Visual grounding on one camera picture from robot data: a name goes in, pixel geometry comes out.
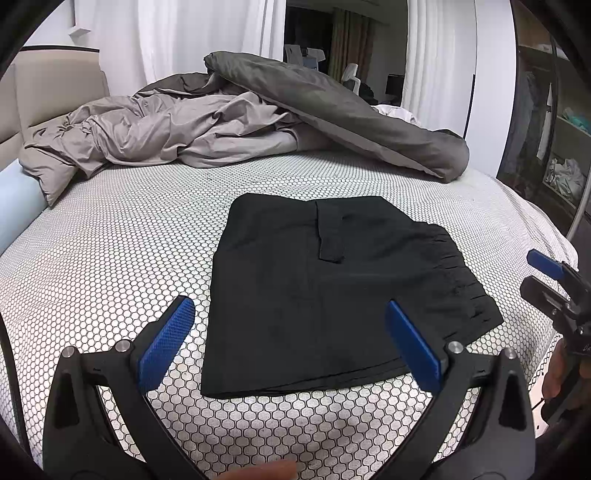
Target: human finger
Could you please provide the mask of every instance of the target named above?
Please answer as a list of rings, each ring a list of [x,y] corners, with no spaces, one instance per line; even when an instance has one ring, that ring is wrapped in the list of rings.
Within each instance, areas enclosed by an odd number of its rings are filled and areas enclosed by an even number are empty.
[[[297,467],[294,461],[277,460],[232,470],[221,474],[217,480],[292,480],[296,476]]]
[[[548,371],[542,383],[542,396],[546,400],[554,398],[560,393],[560,386],[566,374],[566,352],[564,351],[564,342],[561,338],[556,343],[556,347],[550,358]]]
[[[591,378],[591,358],[583,358],[581,360],[579,374],[583,378]]]

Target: dark gray blanket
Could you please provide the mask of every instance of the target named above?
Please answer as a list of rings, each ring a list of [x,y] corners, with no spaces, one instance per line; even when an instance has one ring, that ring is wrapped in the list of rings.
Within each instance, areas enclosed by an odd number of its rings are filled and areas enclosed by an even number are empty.
[[[466,169],[466,142],[449,131],[432,132],[373,110],[328,75],[247,53],[217,51],[205,57],[210,74],[172,75],[142,89],[208,95],[222,79],[268,103],[296,113],[336,142],[365,156],[414,168],[449,182]]]

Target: white curtain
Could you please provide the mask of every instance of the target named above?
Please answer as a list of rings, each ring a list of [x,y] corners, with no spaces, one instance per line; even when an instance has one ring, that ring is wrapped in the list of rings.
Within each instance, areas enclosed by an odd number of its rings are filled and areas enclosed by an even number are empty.
[[[408,0],[401,106],[425,128],[463,135],[475,70],[474,0]]]
[[[173,73],[205,72],[216,50],[283,58],[286,0],[96,0],[93,30],[112,95]]]

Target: upholstered headboard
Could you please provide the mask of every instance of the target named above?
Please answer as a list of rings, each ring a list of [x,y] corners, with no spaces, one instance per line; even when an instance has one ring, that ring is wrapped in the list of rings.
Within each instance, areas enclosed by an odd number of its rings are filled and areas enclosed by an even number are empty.
[[[24,47],[0,80],[0,170],[41,124],[108,94],[98,50]]]

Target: glass door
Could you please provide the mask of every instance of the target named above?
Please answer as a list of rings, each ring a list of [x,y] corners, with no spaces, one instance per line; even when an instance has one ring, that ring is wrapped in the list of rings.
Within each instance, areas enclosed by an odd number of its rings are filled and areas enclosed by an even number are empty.
[[[513,7],[517,84],[497,178],[573,240],[591,219],[591,94],[542,24],[520,1]]]

